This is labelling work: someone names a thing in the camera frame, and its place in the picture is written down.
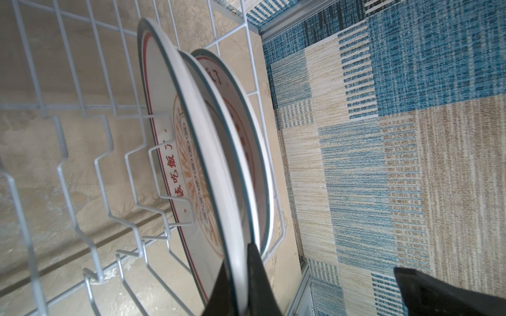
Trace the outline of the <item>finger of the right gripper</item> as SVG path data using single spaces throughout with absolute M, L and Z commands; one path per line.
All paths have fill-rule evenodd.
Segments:
M 505 315 L 505 299 L 444 283 L 415 269 L 393 269 L 409 315 Z

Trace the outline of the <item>white round plate two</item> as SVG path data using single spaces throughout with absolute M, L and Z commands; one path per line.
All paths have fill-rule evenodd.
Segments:
M 247 311 L 247 251 L 233 181 L 204 99 L 181 52 L 142 18 L 138 56 L 164 186 L 207 306 L 225 263 L 236 315 Z

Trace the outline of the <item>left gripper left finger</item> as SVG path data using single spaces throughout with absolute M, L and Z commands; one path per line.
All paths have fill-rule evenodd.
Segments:
M 222 263 L 212 295 L 201 316 L 232 316 L 236 314 L 225 263 Z

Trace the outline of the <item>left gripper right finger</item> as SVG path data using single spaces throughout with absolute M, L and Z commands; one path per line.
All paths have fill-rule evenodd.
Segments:
M 248 315 L 282 316 L 275 300 L 257 245 L 247 246 L 247 273 L 249 282 Z

